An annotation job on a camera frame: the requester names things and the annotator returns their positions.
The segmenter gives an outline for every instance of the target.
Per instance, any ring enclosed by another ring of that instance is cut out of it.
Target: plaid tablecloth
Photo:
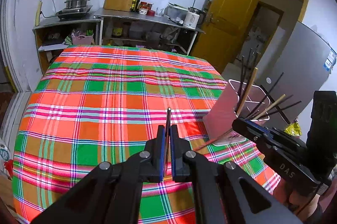
[[[102,161],[125,161],[172,123],[193,148],[208,140],[202,116],[226,82],[206,61],[156,50],[74,46],[32,94],[14,151],[15,207],[26,223]],[[279,176],[250,141],[201,151],[234,160],[272,192]],[[144,184],[139,223],[195,223],[190,183]]]

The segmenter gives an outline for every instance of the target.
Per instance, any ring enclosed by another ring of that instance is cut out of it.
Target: pink basket
[[[203,124],[205,125],[209,139],[215,139],[222,135],[231,128],[233,120],[237,118],[234,108],[239,101],[238,89],[240,87],[240,82],[235,80],[229,80],[225,89],[221,93],[220,97],[213,105],[212,109],[208,112],[206,116],[203,117]],[[245,100],[244,107],[240,114],[241,117],[245,117],[249,114],[251,110],[263,99],[265,93],[263,90],[256,85],[252,85],[251,90]],[[262,104],[258,107],[258,111],[263,111],[270,104],[269,98],[266,98]],[[269,120],[269,116],[252,120],[259,125]],[[226,145],[230,143],[238,143],[245,141],[246,138],[238,134],[235,131],[228,133],[223,136],[220,140],[214,143],[215,146]]]
[[[94,35],[91,36],[74,36],[72,37],[72,44],[73,45],[91,45],[91,42],[94,40]]]

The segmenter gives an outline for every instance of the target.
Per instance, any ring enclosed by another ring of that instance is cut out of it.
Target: gray refrigerator door
[[[330,72],[324,68],[329,55],[330,46],[314,31],[297,22],[288,43],[274,67],[263,73],[260,84],[267,90],[271,88],[277,78],[284,72],[279,83],[271,92],[271,97],[277,100],[282,94],[293,97],[280,105],[286,107],[299,100],[302,102],[284,110],[286,117],[292,122],[312,100],[315,90],[319,90],[327,80]],[[264,126],[285,129],[287,123],[280,114],[270,116]]]

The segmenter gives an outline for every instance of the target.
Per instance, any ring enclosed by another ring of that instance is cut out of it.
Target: metal screw
[[[232,161],[227,161],[225,165],[228,169],[231,169],[231,170],[235,169],[236,167],[235,163]]]
[[[141,158],[148,158],[148,157],[150,156],[150,152],[148,152],[148,151],[141,151],[141,152],[139,153],[139,156],[140,156]]]
[[[102,170],[108,170],[110,168],[110,163],[103,161],[99,164],[99,168]]]
[[[187,151],[185,153],[186,157],[189,157],[189,158],[194,158],[197,154],[195,153],[195,151]]]

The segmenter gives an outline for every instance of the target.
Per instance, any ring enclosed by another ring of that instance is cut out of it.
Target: wooden door
[[[258,0],[213,0],[192,51],[206,59],[221,74],[234,61],[245,40],[245,31]]]

